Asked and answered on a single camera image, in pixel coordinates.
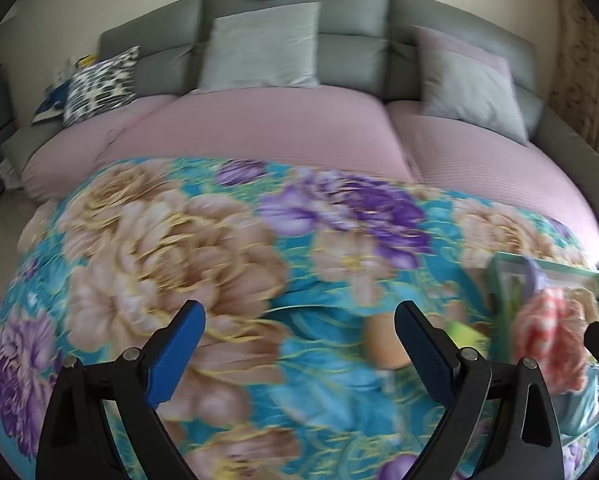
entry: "sofa armrest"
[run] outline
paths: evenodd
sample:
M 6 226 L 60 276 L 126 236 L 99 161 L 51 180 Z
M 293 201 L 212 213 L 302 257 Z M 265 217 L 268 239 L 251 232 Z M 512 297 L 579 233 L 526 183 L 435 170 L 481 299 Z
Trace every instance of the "sofa armrest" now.
M 35 152 L 63 129 L 61 118 L 21 128 L 2 144 L 2 155 L 22 174 Z
M 599 155 L 595 150 L 548 107 L 533 143 L 575 183 L 599 223 Z

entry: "pink seat cushion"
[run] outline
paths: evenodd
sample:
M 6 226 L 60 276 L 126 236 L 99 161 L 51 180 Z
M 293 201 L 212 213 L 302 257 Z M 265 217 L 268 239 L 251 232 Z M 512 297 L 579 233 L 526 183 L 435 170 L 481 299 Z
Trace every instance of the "pink seat cushion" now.
M 24 189 L 40 202 L 66 197 L 96 169 L 98 158 L 125 128 L 175 99 L 174 95 L 142 97 L 59 132 L 22 171 Z
M 420 102 L 388 112 L 422 184 L 529 209 L 566 225 L 591 263 L 599 260 L 599 225 L 575 184 L 539 148 L 450 119 L 418 115 Z
M 103 162 L 140 156 L 252 158 L 413 182 L 383 104 L 329 86 L 186 95 L 127 129 Z

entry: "brown egg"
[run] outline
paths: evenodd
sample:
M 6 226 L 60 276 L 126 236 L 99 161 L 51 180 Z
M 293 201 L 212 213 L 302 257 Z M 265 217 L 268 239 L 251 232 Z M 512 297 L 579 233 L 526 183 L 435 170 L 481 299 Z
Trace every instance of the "brown egg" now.
M 364 347 L 369 361 L 383 370 L 397 370 L 411 363 L 395 333 L 395 314 L 386 312 L 367 317 L 364 326 Z

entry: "sofa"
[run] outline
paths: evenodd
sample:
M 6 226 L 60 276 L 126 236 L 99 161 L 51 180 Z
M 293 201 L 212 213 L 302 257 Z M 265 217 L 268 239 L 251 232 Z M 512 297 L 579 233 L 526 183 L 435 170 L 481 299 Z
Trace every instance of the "sofa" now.
M 191 93 L 216 18 L 303 2 L 321 2 L 319 88 Z M 508 60 L 529 147 L 420 114 L 414 25 Z M 527 208 L 566 225 L 599 264 L 599 156 L 535 94 L 534 47 L 503 28 L 433 0 L 180 0 L 104 32 L 99 57 L 135 45 L 135 102 L 67 129 L 22 128 L 2 145 L 33 198 L 64 198 L 124 158 L 260 158 Z

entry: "metal screw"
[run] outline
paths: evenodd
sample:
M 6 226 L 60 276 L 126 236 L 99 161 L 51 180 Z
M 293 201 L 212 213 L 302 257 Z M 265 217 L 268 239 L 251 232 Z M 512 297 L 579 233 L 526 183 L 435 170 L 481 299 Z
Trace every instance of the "metal screw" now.
M 64 368 L 74 368 L 77 364 L 77 357 L 75 357 L 74 355 L 69 355 L 68 357 L 66 357 L 61 365 Z
M 477 358 L 479 357 L 479 354 L 477 353 L 477 350 L 475 350 L 474 348 L 464 348 L 461 351 L 461 356 L 466 361 L 477 361 Z
M 122 356 L 124 357 L 124 359 L 126 361 L 134 361 L 135 359 L 137 359 L 139 357 L 140 354 L 140 350 L 139 348 L 128 348 L 126 350 L 124 350 L 124 353 L 122 354 Z
M 526 368 L 530 368 L 531 370 L 537 368 L 537 361 L 535 361 L 532 357 L 525 357 L 521 360 L 521 362 Z

